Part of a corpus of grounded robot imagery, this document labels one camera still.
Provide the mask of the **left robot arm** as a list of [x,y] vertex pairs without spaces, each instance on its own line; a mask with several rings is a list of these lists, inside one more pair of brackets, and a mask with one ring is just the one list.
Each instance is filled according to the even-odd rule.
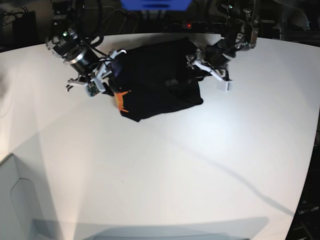
[[233,80],[230,78],[229,63],[237,52],[252,50],[257,45],[260,1],[219,0],[217,10],[225,15],[225,22],[219,28],[220,39],[213,44],[196,37],[185,36],[182,60],[182,76],[166,81],[173,90],[187,88],[193,82],[212,76],[217,88],[230,92]]

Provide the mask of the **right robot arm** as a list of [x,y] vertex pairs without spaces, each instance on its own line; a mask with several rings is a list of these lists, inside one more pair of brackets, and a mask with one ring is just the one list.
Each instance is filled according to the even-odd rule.
[[50,35],[45,41],[46,48],[63,60],[77,72],[76,78],[67,81],[65,87],[69,92],[74,87],[81,87],[89,97],[99,94],[115,96],[121,91],[116,83],[114,67],[116,58],[126,54],[126,50],[112,50],[103,53],[97,49],[103,40],[103,4],[98,0],[97,22],[93,31],[84,34],[81,29],[84,1],[53,0],[53,16]]

